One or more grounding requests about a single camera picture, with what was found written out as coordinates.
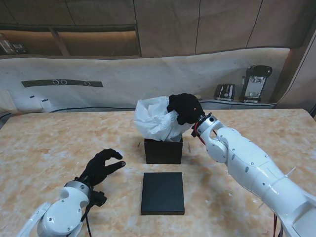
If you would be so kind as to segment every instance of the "black cable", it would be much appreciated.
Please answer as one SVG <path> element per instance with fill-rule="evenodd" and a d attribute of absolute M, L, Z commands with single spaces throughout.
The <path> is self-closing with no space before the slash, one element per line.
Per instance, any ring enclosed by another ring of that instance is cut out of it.
<path fill-rule="evenodd" d="M 89 236 L 92 237 L 91 231 L 90 231 L 90 226 L 89 226 L 89 221 L 88 221 L 88 216 L 85 217 L 85 221 L 87 222 L 87 228 L 88 228 Z"/>
<path fill-rule="evenodd" d="M 11 113 L 1 116 L 1 117 L 0 117 L 0 120 L 1 120 L 2 118 L 4 118 L 5 116 L 10 115 L 10 114 L 11 114 Z"/>
<path fill-rule="evenodd" d="M 280 233 L 278 234 L 277 237 L 283 237 L 283 225 L 282 224 L 281 224 Z"/>
<path fill-rule="evenodd" d="M 82 110 L 82 109 L 93 109 L 93 108 L 106 108 L 106 109 L 118 109 L 118 110 L 135 110 L 135 108 L 118 108 L 118 107 L 107 107 L 107 106 L 91 106 L 91 107 L 79 107 L 79 108 L 65 108 L 51 111 L 50 113 L 59 112 L 63 110 Z"/>

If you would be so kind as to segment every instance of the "wall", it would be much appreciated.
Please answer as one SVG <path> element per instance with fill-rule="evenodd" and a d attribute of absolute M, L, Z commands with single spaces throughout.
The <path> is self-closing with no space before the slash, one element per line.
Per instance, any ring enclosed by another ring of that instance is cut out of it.
<path fill-rule="evenodd" d="M 312 112 L 316 105 L 316 31 L 293 80 L 276 108 L 302 108 Z"/>
<path fill-rule="evenodd" d="M 286 48 L 258 48 L 128 60 L 2 59 L 0 87 L 9 92 L 19 111 L 88 106 L 134 108 L 139 99 L 182 92 L 212 99 L 220 83 L 235 83 L 235 98 L 238 99 L 246 68 L 268 65 L 273 68 L 273 73 L 262 94 L 263 101 L 268 101 L 288 53 Z M 101 81 L 103 87 L 51 85 L 25 88 L 21 83 L 43 79 Z"/>

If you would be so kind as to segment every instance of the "red cable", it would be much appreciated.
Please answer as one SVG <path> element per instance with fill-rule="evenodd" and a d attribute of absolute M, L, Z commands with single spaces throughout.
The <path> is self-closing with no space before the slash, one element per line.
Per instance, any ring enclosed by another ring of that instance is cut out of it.
<path fill-rule="evenodd" d="M 197 133 L 197 125 L 198 122 L 195 124 L 194 126 L 194 132 L 196 133 L 197 137 L 200 139 L 200 141 L 205 145 L 205 142 L 203 141 L 203 139 L 199 136 L 199 134 Z"/>

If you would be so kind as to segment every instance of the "coffee machine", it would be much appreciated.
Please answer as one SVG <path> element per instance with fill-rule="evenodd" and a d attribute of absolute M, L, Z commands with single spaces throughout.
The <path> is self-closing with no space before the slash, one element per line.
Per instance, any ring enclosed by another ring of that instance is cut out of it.
<path fill-rule="evenodd" d="M 258 103 L 272 67 L 263 65 L 249 66 L 244 78 L 244 85 L 239 100 L 241 102 Z"/>

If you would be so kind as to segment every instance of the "table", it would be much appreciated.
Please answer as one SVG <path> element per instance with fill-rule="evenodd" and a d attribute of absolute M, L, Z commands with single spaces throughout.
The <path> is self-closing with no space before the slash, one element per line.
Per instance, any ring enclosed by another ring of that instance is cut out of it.
<path fill-rule="evenodd" d="M 304 110 L 218 110 L 213 114 L 273 158 L 316 195 L 316 122 Z M 181 165 L 146 164 L 134 112 L 36 113 L 15 116 L 0 130 L 0 236 L 15 236 L 43 202 L 55 202 L 104 148 L 126 166 L 95 187 L 108 198 L 89 213 L 92 236 L 272 236 L 273 213 L 242 188 L 197 138 L 184 134 Z M 144 172 L 182 172 L 184 216 L 141 216 Z M 81 237 L 88 236 L 84 224 Z"/>

